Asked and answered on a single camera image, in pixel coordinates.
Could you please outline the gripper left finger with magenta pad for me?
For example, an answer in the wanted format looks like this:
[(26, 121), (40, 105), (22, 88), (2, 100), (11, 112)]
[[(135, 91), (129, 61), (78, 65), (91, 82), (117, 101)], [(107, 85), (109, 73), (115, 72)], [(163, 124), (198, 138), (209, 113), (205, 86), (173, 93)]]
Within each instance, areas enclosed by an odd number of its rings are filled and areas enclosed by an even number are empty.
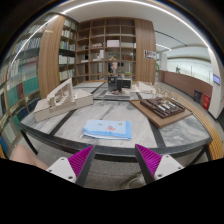
[(89, 146), (69, 158), (60, 157), (47, 171), (83, 187), (94, 157), (94, 146)]

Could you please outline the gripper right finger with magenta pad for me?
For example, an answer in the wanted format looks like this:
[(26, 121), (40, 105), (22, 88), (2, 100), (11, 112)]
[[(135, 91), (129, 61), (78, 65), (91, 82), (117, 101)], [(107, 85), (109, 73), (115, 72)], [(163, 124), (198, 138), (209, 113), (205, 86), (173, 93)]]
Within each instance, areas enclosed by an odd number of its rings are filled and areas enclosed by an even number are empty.
[(135, 145), (135, 156), (147, 184), (183, 169), (172, 156), (160, 155), (139, 144)]

